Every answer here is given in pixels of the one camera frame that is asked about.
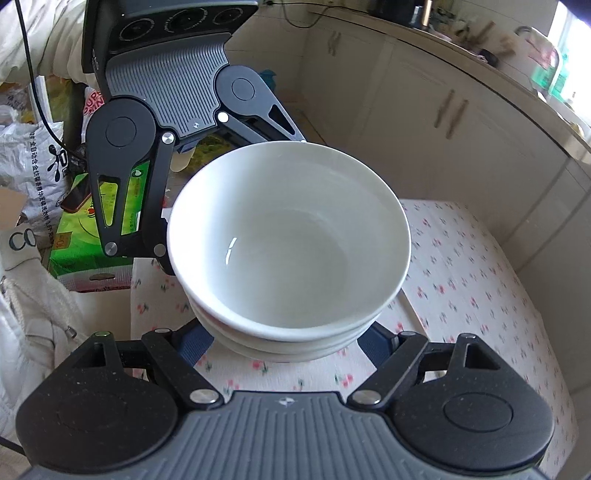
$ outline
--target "window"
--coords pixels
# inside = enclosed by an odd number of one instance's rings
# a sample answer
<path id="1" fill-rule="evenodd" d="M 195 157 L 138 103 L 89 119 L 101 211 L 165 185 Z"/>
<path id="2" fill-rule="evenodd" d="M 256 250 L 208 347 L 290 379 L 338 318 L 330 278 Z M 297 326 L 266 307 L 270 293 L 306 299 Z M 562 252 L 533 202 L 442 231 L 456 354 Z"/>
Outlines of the window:
<path id="1" fill-rule="evenodd" d="M 591 124 L 591 28 L 559 2 L 548 38 L 564 60 L 552 94 L 572 101 L 574 112 Z"/>

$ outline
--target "cabinet door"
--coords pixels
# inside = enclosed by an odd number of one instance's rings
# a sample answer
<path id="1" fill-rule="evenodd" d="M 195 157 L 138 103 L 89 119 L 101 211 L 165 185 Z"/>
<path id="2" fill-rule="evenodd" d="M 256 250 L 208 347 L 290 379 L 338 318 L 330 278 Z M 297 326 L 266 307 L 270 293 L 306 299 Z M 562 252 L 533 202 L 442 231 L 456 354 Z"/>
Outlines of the cabinet door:
<path id="1" fill-rule="evenodd" d="M 401 198 L 431 197 L 447 156 L 440 108 L 457 89 L 454 68 L 398 42 L 352 154 L 373 169 Z M 457 93 L 448 110 L 456 105 Z"/>
<path id="2" fill-rule="evenodd" d="M 443 159 L 433 195 L 468 205 L 502 245 L 527 221 L 567 157 L 484 85 L 465 76 L 458 90 L 468 103 L 448 140 L 450 156 Z M 450 121 L 457 112 L 450 113 Z"/>
<path id="3" fill-rule="evenodd" d="M 327 145 L 346 149 L 383 41 L 380 33 L 334 19 L 310 30 L 301 92 L 306 115 Z"/>

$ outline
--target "gray ribbed pad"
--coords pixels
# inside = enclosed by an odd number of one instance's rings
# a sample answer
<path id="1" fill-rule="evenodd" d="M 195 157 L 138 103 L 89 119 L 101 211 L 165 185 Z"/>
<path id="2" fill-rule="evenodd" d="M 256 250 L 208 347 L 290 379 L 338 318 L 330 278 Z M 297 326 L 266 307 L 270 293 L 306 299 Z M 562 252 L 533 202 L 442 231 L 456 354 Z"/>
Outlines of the gray ribbed pad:
<path id="1" fill-rule="evenodd" d="M 142 100 L 161 127 L 182 138 L 213 127 L 220 106 L 214 79 L 228 64 L 228 38 L 229 33 L 183 38 L 117 55 L 105 72 L 111 96 Z"/>
<path id="2" fill-rule="evenodd" d="M 104 475 L 41 467 L 23 480 L 468 480 L 408 453 L 385 420 L 345 407 L 336 393 L 234 393 L 191 413 L 165 446 L 132 467 Z M 530 469 L 501 480 L 543 480 Z"/>

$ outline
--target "cardboard box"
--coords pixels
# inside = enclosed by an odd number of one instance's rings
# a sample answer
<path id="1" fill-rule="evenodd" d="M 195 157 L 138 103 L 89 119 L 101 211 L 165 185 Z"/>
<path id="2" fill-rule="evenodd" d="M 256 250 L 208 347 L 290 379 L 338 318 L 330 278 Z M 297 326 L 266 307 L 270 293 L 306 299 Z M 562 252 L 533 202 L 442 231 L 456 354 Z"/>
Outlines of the cardboard box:
<path id="1" fill-rule="evenodd" d="M 138 166 L 129 179 L 122 233 L 137 231 L 148 164 Z M 84 176 L 76 177 L 76 185 Z M 117 186 L 100 186 L 103 210 L 112 218 Z M 101 291 L 129 288 L 133 258 L 107 257 L 100 245 L 95 209 L 89 198 L 76 213 L 64 212 L 49 259 L 49 272 L 71 291 Z"/>
<path id="2" fill-rule="evenodd" d="M 0 230 L 11 230 L 16 227 L 27 196 L 21 192 L 0 187 Z"/>

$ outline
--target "white jacket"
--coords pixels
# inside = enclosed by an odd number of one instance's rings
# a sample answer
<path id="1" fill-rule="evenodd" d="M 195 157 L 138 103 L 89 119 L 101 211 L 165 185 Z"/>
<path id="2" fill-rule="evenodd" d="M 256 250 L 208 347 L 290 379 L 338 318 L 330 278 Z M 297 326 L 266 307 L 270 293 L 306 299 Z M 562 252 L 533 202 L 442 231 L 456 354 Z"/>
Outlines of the white jacket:
<path id="1" fill-rule="evenodd" d="M 18 407 L 89 333 L 73 296 L 41 265 L 35 244 L 26 223 L 0 231 L 0 436 L 12 442 L 18 442 Z M 0 479 L 11 480 L 27 466 L 25 457 L 0 447 Z"/>
<path id="2" fill-rule="evenodd" d="M 33 70 L 98 88 L 82 72 L 85 0 L 21 0 Z M 14 1 L 0 10 L 0 82 L 29 83 L 24 43 Z"/>

